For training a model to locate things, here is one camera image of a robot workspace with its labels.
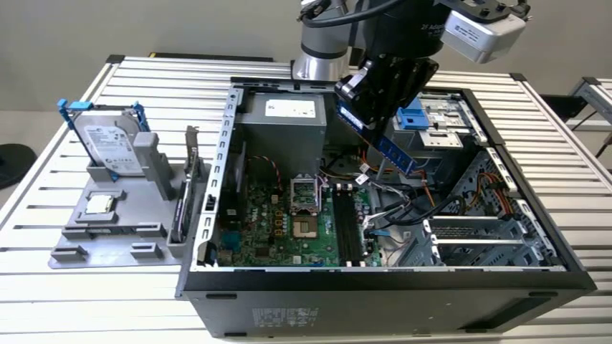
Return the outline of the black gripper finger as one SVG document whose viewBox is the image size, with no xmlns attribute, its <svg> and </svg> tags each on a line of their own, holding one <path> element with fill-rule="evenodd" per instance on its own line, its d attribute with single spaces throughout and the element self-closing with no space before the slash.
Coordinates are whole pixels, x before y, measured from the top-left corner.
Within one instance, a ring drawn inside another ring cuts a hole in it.
<svg viewBox="0 0 612 344">
<path fill-rule="evenodd" d="M 416 98 L 439 69 L 434 59 L 392 59 L 387 66 L 384 126 L 396 115 L 399 108 L 406 108 Z"/>
<path fill-rule="evenodd" d="M 339 116 L 367 142 L 380 141 L 392 115 L 390 75 L 388 62 L 366 61 L 335 85 Z"/>
</svg>

